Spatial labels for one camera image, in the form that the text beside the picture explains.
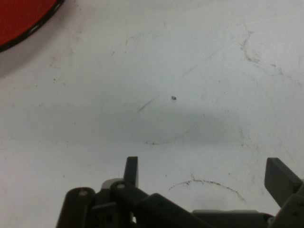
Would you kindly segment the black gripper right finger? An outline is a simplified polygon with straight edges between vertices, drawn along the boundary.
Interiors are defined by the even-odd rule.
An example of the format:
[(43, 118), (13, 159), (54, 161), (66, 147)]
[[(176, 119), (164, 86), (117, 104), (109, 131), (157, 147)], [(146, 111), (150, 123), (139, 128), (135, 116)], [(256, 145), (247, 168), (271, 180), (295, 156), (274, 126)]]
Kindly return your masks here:
[(278, 213), (269, 220), (270, 228), (304, 226), (304, 181), (279, 158), (268, 158), (264, 185), (279, 205)]

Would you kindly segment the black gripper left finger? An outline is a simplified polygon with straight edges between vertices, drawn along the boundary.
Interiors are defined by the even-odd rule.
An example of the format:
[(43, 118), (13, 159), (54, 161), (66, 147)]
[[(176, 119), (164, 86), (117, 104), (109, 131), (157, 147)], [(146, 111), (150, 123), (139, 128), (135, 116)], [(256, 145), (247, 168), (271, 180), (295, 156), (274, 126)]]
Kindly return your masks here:
[(205, 228), (207, 223), (158, 193), (138, 188), (138, 158), (128, 157), (123, 178), (104, 182), (99, 192), (70, 190), (58, 228)]

